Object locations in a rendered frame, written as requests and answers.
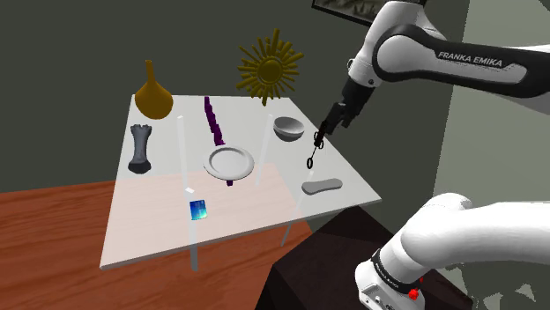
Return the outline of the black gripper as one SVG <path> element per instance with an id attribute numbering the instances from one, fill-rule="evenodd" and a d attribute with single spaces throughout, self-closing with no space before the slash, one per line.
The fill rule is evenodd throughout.
<path id="1" fill-rule="evenodd" d="M 332 105 L 318 131 L 314 133 L 314 150 L 307 158 L 307 169 L 313 168 L 316 151 L 324 147 L 324 135 L 331 134 L 339 124 L 347 128 L 367 103 L 374 89 L 361 85 L 350 77 L 346 80 L 342 89 L 342 100 Z"/>

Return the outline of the grey bowl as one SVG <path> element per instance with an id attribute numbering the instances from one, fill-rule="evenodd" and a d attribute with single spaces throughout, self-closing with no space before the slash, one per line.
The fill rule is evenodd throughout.
<path id="1" fill-rule="evenodd" d="M 282 141 L 292 142 L 302 137 L 304 125 L 293 117 L 280 116 L 274 120 L 273 130 Z"/>

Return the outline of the grey flat oblong pad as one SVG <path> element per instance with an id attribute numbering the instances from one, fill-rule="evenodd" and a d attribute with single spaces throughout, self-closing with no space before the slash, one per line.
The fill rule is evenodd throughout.
<path id="1" fill-rule="evenodd" d="M 302 191 L 309 196 L 334 190 L 334 189 L 340 189 L 343 186 L 343 181 L 338 178 L 330 178 L 320 181 L 305 181 L 301 185 Z"/>

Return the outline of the white plate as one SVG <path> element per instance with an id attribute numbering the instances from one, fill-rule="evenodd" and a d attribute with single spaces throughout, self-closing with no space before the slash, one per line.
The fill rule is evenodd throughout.
<path id="1" fill-rule="evenodd" d="M 251 154 L 238 146 L 218 145 L 204 156 L 205 171 L 223 181 L 237 181 L 251 174 L 255 161 Z"/>

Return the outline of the purple twisted stick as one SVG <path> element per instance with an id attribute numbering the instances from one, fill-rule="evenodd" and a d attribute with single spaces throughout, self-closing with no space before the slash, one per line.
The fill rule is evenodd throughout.
<path id="1" fill-rule="evenodd" d="M 224 145 L 225 142 L 223 140 L 223 136 L 220 130 L 220 127 L 216 121 L 216 115 L 213 112 L 213 107 L 210 101 L 209 96 L 204 97 L 204 112 L 211 130 L 211 133 L 213 135 L 213 141 L 216 146 Z"/>

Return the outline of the dark robot stand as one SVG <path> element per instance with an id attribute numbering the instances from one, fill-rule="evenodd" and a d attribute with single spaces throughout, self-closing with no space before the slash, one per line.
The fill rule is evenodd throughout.
<path id="1" fill-rule="evenodd" d="M 255 310 L 368 310 L 354 271 L 393 234 L 355 206 L 276 261 Z"/>

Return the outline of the small blue card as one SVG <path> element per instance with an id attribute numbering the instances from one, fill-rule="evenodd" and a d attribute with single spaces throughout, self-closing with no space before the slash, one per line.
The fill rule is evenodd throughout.
<path id="1" fill-rule="evenodd" d="M 192 220 L 200 220 L 208 216 L 205 200 L 190 201 L 190 215 Z"/>

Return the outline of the ochre long-necked vase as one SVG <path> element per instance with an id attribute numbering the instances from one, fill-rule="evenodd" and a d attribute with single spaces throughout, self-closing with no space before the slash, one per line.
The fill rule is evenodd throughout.
<path id="1" fill-rule="evenodd" d="M 147 80 L 135 93 L 135 104 L 147 118 L 161 120 L 172 111 L 174 100 L 172 94 L 157 82 L 151 60 L 145 60 L 145 68 Z"/>

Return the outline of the grey bone-shaped figure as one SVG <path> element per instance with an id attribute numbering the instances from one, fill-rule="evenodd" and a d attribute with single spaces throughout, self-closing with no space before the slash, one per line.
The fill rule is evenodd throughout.
<path id="1" fill-rule="evenodd" d="M 130 127 L 130 132 L 133 137 L 134 152 L 128 169 L 135 174 L 147 173 L 152 168 L 147 158 L 147 143 L 152 127 L 147 124 L 134 124 Z"/>

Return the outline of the glass table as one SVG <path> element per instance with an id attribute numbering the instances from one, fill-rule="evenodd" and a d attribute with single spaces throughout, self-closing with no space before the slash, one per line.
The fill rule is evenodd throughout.
<path id="1" fill-rule="evenodd" d="M 210 99 L 226 144 L 249 151 L 253 172 L 228 186 L 210 176 L 204 156 L 214 142 L 204 112 L 204 97 L 177 95 L 171 113 L 153 120 L 147 144 L 152 168 L 128 169 L 134 144 L 123 138 L 108 226 L 100 259 L 102 269 L 177 253 L 213 242 L 377 202 L 379 195 L 332 144 L 317 150 L 312 169 L 315 125 L 288 98 L 264 107 L 250 97 Z M 279 139 L 273 122 L 293 117 L 304 125 L 301 138 Z M 306 195 L 305 181 L 338 178 L 340 189 Z M 190 201 L 205 200 L 208 216 L 192 220 Z"/>

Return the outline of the golden sun wall ornament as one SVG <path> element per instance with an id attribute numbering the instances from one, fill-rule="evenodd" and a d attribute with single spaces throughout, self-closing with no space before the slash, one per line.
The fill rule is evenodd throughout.
<path id="1" fill-rule="evenodd" d="M 295 76 L 299 76 L 298 61 L 304 54 L 294 50 L 291 41 L 280 38 L 280 29 L 274 28 L 270 37 L 257 37 L 248 48 L 240 46 L 241 64 L 237 66 L 240 81 L 237 90 L 244 90 L 250 98 L 258 98 L 266 107 L 269 100 L 281 99 L 294 92 Z"/>

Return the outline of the dark framed wall picture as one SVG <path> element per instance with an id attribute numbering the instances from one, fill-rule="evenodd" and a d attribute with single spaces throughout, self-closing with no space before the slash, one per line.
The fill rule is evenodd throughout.
<path id="1" fill-rule="evenodd" d="M 377 13 L 388 0 L 312 0 L 313 9 L 352 21 L 363 26 L 371 26 Z"/>

